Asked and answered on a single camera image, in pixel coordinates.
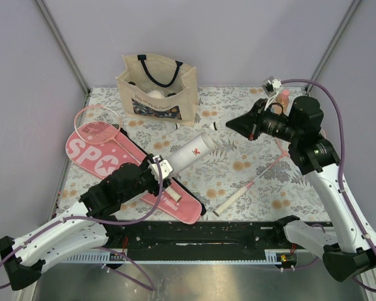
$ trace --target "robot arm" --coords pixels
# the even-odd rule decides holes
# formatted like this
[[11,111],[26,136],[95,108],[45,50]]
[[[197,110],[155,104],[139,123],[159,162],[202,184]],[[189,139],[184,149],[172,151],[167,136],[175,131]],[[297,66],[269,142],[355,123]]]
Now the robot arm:
[[[273,96],[281,85],[269,79],[263,88],[266,94]],[[323,260],[334,279],[344,281],[376,267],[376,257],[367,241],[370,238],[376,246],[376,232],[362,214],[345,178],[344,190],[367,230],[366,237],[344,200],[338,185],[340,159],[332,144],[320,135],[322,120],[318,100],[300,96],[294,100],[289,116],[273,113],[270,102],[259,99],[248,113],[228,121],[226,126],[249,140],[256,140],[265,133],[290,142],[290,157],[317,191],[337,236],[324,234],[290,216],[277,221],[280,239],[287,239],[314,253]]]
[[[41,274],[61,260],[97,246],[117,244],[123,239],[122,227],[99,224],[95,219],[117,221],[111,214],[120,205],[149,192],[158,196],[159,171],[162,170],[162,186],[167,188],[167,179],[173,168],[168,160],[148,155],[141,165],[126,163],[99,184],[92,186],[72,207],[42,227],[27,235],[0,239],[0,254],[13,290],[25,288],[40,278]],[[83,219],[72,219],[73,216]],[[28,240],[37,236],[31,243]]]

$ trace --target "racket handle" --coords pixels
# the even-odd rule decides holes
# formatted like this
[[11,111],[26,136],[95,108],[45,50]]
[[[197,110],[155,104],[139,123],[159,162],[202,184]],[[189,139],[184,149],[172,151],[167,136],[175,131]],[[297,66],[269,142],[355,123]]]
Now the racket handle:
[[240,188],[236,193],[234,193],[230,198],[227,199],[224,203],[220,205],[216,210],[213,211],[213,213],[216,216],[220,216],[225,210],[230,207],[235,201],[237,201],[241,196],[243,196],[246,191],[248,191],[248,187],[244,186]]
[[176,201],[177,203],[182,199],[182,196],[180,196],[177,191],[171,188],[171,186],[164,189],[165,192],[169,194],[169,196]]

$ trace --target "silver floor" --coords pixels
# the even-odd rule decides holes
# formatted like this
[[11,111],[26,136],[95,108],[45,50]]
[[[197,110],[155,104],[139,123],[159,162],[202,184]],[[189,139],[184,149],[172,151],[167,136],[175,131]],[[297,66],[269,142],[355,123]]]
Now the silver floor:
[[[298,264],[310,260],[309,254],[300,254]],[[270,271],[248,265],[142,266],[154,281],[155,292],[148,292],[114,273],[106,273],[99,266],[61,263],[42,275],[33,300],[367,300],[365,292],[353,281],[334,281],[322,262],[307,270],[284,273],[274,267]],[[131,265],[122,266],[120,271],[145,281]]]

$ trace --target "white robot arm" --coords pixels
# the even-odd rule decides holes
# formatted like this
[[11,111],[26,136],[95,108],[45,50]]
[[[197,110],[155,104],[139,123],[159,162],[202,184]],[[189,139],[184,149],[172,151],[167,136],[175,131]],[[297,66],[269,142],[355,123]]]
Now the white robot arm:
[[[269,78],[263,88],[269,99],[274,99],[281,84]],[[318,100],[297,97],[288,116],[273,113],[272,104],[261,98],[248,113],[228,121],[226,127],[249,140],[256,140],[264,133],[290,142],[291,160],[317,191],[337,234],[324,234],[299,218],[289,216],[276,222],[279,239],[296,243],[320,257],[330,275],[338,281],[376,267],[376,232],[362,214],[342,175],[334,147],[320,134],[323,112]]]

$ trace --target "wire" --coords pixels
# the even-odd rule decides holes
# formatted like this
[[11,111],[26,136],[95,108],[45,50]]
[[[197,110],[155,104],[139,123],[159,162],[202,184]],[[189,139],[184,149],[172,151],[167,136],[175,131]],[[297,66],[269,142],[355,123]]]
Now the wire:
[[153,281],[152,279],[150,279],[149,275],[146,274],[146,272],[138,265],[136,264],[131,258],[129,258],[126,254],[123,254],[123,253],[120,253],[120,252],[117,252],[117,251],[114,251],[112,249],[108,249],[108,248],[105,248],[103,246],[98,246],[96,247],[95,249],[99,249],[99,250],[104,250],[104,251],[109,251],[109,252],[112,252],[114,254],[117,254],[117,255],[120,255],[122,258],[128,260],[130,263],[132,263],[132,265],[137,268],[141,273],[142,275],[148,280],[148,282],[150,283],[150,286],[136,280],[135,278],[132,278],[131,276],[128,276],[127,274],[124,274],[120,271],[117,271],[117,270],[114,270],[112,268],[109,268],[110,271],[116,273],[116,274],[119,274],[129,280],[131,280],[133,283],[136,283],[137,285],[143,287],[144,289],[147,289],[147,290],[150,290],[151,292],[153,292],[155,290],[155,285],[153,284]]
[[[66,221],[69,221],[71,219],[85,219],[85,220],[88,220],[88,221],[95,221],[97,223],[101,223],[101,224],[112,224],[112,225],[116,225],[116,226],[125,226],[125,225],[128,225],[128,224],[136,224],[136,223],[139,223],[145,219],[147,219],[157,208],[157,206],[159,205],[160,203],[160,200],[162,199],[162,191],[163,191],[163,175],[162,175],[162,168],[160,166],[160,163],[157,159],[155,159],[155,163],[157,165],[157,169],[159,170],[159,195],[157,196],[157,200],[156,200],[156,203],[155,205],[153,206],[153,208],[147,213],[145,214],[143,217],[139,218],[139,219],[135,219],[133,221],[106,221],[104,219],[97,219],[97,218],[89,218],[87,216],[67,216],[66,218],[63,219],[63,221],[55,221],[53,224],[50,224],[48,225],[47,227],[43,228],[42,230],[40,230],[39,232],[37,232],[35,235],[31,236],[30,238],[28,238],[26,241],[24,241],[24,244],[23,245],[20,245],[19,247],[15,248],[12,252],[10,252],[7,256],[5,256],[1,261],[0,261],[0,268],[4,265],[4,263],[10,258],[12,257],[14,254],[16,254],[20,249],[24,248],[26,245],[30,244],[35,238],[39,237],[40,235],[42,235],[43,233],[45,233],[46,231],[54,228],[55,226],[57,226],[58,224],[61,224],[61,223],[65,223]],[[0,290],[3,289],[3,288],[6,288],[10,286],[10,283],[7,283],[7,284],[4,284],[4,285],[0,285]]]
[[[344,129],[343,129],[343,119],[342,119],[341,112],[340,112],[340,109],[338,108],[338,104],[337,104],[336,100],[334,99],[333,95],[331,95],[331,93],[323,85],[321,85],[320,83],[315,82],[313,80],[305,80],[305,79],[295,78],[295,79],[292,79],[292,80],[283,80],[283,81],[281,81],[282,85],[285,84],[285,83],[309,83],[310,85],[314,85],[314,86],[317,86],[318,88],[322,89],[326,93],[326,95],[328,96],[328,98],[331,100],[331,102],[332,102],[332,104],[334,106],[334,109],[336,111],[336,114],[337,114],[338,128],[339,128],[339,131],[340,131],[340,146],[341,146],[341,156],[340,157],[341,157],[341,163],[340,163],[340,165],[338,167],[338,185],[339,185],[340,189],[343,191],[342,195],[344,197],[345,203],[347,204],[347,206],[348,206],[348,208],[349,208],[349,210],[350,210],[350,212],[351,212],[354,220],[357,222],[358,227],[360,228],[360,230],[362,232],[362,235],[367,235],[368,234],[367,230],[363,226],[363,224],[362,224],[362,222],[361,222],[361,220],[360,220],[360,218],[359,218],[356,210],[352,206],[351,200],[348,197],[347,192],[344,190],[344,183],[343,183],[344,162],[345,162]],[[366,241],[369,244],[370,248],[372,249],[372,252],[374,253],[374,255],[376,257],[376,247],[375,247],[373,241],[370,238],[366,238]],[[355,278],[354,278],[354,281],[357,282],[364,289],[376,293],[376,288],[368,287],[365,284],[363,284],[361,281],[359,281],[359,280],[357,280]]]

